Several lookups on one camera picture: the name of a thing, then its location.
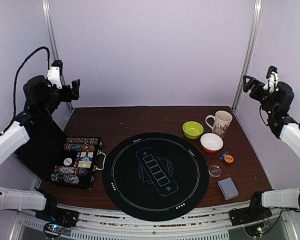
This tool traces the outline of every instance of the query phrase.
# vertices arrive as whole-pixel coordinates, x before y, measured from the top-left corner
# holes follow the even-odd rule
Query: wooden table
[[[141,133],[163,132],[179,136],[191,142],[202,153],[208,166],[219,165],[222,168],[220,177],[210,177],[208,191],[198,207],[243,202],[249,200],[255,191],[269,190],[271,186],[237,119],[233,116],[223,139],[224,146],[218,153],[204,152],[199,139],[190,140],[183,135],[182,125],[190,120],[200,122],[204,132],[210,133],[211,129],[206,125],[205,117],[218,110],[231,112],[227,106],[78,108],[71,116],[65,133],[76,137],[102,137],[103,152],[106,154],[124,139]],[[219,159],[225,151],[234,157],[233,163],[227,164]],[[117,210],[104,190],[102,173],[97,171],[95,177],[96,181],[91,190],[59,187],[45,181],[42,182],[41,189],[54,195],[61,204]],[[239,196],[226,201],[217,182],[228,177],[232,178]]]

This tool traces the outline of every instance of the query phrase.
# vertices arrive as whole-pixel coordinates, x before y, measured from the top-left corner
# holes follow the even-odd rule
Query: stack of poker chips
[[[94,152],[95,145],[98,143],[97,138],[77,138],[69,137],[66,139],[64,149],[66,151]]]
[[[87,176],[88,170],[80,167],[55,166],[52,181],[79,184],[79,176]]]

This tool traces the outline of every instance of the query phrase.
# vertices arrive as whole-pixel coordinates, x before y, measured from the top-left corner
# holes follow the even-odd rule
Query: printed design on mug
[[[214,126],[213,132],[223,138],[228,128],[229,125],[221,126],[220,123],[218,123]]]

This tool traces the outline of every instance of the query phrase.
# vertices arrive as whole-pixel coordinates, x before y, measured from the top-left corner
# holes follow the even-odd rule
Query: round black mat
[[[126,214],[166,221],[200,203],[209,173],[201,153],[186,140],[166,133],[143,133],[110,152],[103,183],[112,202]]]

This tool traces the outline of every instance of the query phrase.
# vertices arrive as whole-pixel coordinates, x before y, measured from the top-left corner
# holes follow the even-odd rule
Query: white mug
[[[213,126],[208,123],[209,118],[214,119]],[[228,130],[230,123],[232,121],[232,115],[227,111],[217,111],[215,116],[208,115],[205,118],[206,124],[212,129],[214,134],[219,135],[221,138],[224,138],[226,131]]]

